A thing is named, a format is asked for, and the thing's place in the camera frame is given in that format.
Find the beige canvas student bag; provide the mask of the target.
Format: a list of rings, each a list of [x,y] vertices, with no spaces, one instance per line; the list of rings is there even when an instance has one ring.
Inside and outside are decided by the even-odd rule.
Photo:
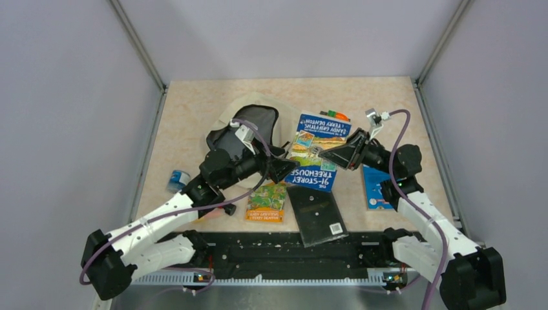
[[[256,176],[281,182],[299,163],[286,158],[289,122],[296,112],[287,104],[254,92],[234,100],[206,136],[209,148],[200,175],[216,189],[226,189]]]

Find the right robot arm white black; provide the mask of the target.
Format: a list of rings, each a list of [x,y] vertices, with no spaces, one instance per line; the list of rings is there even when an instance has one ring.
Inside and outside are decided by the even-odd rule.
[[[490,309],[507,301],[503,260],[492,247],[484,248],[465,236],[430,201],[416,174],[422,155],[417,145],[405,144],[388,151],[371,143],[357,129],[344,145],[319,152],[319,157],[341,168],[364,164],[385,172],[381,193],[397,213],[419,231],[419,241],[404,229],[387,229],[379,258],[387,266],[399,262],[415,269],[440,293],[447,309]]]

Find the blue 91-storey treehouse book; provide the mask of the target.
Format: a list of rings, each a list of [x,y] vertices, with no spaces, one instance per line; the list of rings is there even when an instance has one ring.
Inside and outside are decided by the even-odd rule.
[[[288,158],[300,165],[285,177],[284,182],[330,192],[337,166],[320,158],[319,153],[345,144],[351,128],[349,121],[303,112],[288,152]]]

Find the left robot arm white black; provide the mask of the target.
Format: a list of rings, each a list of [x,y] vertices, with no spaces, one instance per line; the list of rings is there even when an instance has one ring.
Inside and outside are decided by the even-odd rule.
[[[239,159],[224,149],[209,151],[199,174],[154,211],[110,232],[98,229],[88,235],[80,284],[93,286],[101,300],[110,300],[147,274],[178,264],[203,265],[207,243],[199,233],[190,230],[169,240],[164,237],[213,209],[232,205],[251,194],[227,200],[224,189],[255,173],[261,175],[261,183],[266,179],[278,183],[299,165],[268,149],[247,150]]]

